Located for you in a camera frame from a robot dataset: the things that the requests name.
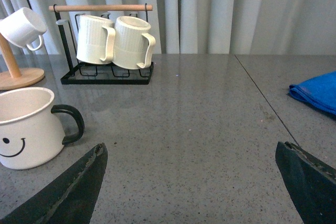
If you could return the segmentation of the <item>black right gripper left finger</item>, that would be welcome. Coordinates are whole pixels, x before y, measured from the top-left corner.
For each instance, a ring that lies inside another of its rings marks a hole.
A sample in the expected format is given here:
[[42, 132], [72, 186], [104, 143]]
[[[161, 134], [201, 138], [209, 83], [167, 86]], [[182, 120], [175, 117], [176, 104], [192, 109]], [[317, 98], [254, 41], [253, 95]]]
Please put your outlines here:
[[105, 144], [96, 145], [1, 223], [89, 223], [107, 161]]

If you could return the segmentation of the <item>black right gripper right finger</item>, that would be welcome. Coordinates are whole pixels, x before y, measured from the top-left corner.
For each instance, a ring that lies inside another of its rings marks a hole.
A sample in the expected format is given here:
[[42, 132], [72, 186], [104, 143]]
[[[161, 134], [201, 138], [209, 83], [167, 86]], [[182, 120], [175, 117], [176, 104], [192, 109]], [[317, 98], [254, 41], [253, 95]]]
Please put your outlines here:
[[275, 159], [303, 223], [335, 223], [335, 169], [290, 142], [278, 142]]

